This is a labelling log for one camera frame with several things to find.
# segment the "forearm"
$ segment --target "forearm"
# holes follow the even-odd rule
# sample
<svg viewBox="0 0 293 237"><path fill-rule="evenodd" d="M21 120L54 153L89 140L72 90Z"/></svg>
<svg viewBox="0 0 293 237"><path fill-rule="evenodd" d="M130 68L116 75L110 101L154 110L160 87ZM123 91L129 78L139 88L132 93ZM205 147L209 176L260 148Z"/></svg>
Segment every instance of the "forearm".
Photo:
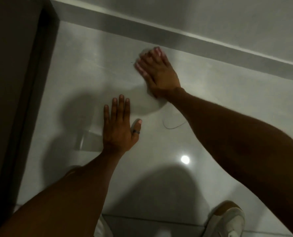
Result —
<svg viewBox="0 0 293 237"><path fill-rule="evenodd" d="M93 236L121 156L105 150L63 177L23 205L2 226L0 236Z"/></svg>
<svg viewBox="0 0 293 237"><path fill-rule="evenodd" d="M225 171L246 185L293 231L293 140L279 129L183 89L166 98Z"/></svg>

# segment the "hand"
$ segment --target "hand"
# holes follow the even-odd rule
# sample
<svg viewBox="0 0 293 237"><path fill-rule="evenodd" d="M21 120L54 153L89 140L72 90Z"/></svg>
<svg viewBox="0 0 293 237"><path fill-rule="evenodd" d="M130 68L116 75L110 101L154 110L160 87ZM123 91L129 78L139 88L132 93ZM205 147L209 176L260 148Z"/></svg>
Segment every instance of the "hand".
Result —
<svg viewBox="0 0 293 237"><path fill-rule="evenodd" d="M164 97L167 91L181 87L176 72L159 47L141 54L134 66L156 98Z"/></svg>
<svg viewBox="0 0 293 237"><path fill-rule="evenodd" d="M119 96L119 105L117 98L112 100L111 119L109 119L109 107L104 106L104 130L103 144L104 150L116 151L124 154L130 150L139 140L142 120L138 120L134 126L134 133L130 130L130 100L127 98L124 102L124 96Z"/></svg>

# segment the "white tile floor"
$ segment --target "white tile floor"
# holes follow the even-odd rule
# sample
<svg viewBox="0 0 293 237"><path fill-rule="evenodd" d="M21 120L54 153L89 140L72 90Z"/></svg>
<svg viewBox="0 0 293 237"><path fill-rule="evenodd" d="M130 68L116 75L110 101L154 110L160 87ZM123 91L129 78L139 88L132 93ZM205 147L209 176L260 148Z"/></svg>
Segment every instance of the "white tile floor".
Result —
<svg viewBox="0 0 293 237"><path fill-rule="evenodd" d="M188 123L173 130L164 127L163 122L171 127L184 120L172 106L147 93L133 68L138 53L150 47L61 22L18 204L71 166L99 154L103 105L122 93L131 98L131 121L143 120L142 130L140 141L116 168L103 213L203 225L212 208L230 199L245 212L246 230L290 234L254 194L218 166ZM293 81L164 50L187 91L271 123L293 137ZM180 161L183 155L190 158L188 165Z"/></svg>

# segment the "white wall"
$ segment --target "white wall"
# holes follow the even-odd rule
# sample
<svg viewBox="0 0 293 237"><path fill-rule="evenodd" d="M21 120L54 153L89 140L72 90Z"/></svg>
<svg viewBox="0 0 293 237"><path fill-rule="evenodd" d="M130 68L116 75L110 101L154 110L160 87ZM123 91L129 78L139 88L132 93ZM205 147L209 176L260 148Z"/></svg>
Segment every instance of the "white wall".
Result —
<svg viewBox="0 0 293 237"><path fill-rule="evenodd" d="M293 0L82 0L293 62Z"/></svg>

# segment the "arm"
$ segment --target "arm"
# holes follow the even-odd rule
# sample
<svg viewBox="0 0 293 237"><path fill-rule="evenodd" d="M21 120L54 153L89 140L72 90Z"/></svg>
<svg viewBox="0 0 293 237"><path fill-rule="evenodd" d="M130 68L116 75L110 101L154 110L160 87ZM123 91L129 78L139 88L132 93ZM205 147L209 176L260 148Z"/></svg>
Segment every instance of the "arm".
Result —
<svg viewBox="0 0 293 237"><path fill-rule="evenodd" d="M104 107L104 150L84 167L63 177L24 204L1 228L4 236L92 237L111 176L122 155L139 139L130 131L130 103L113 99L111 119ZM140 131L141 120L134 127Z"/></svg>
<svg viewBox="0 0 293 237"><path fill-rule="evenodd" d="M157 48L142 55L136 68L155 96L166 98L185 116L220 166L293 232L293 139L267 123L188 94Z"/></svg>

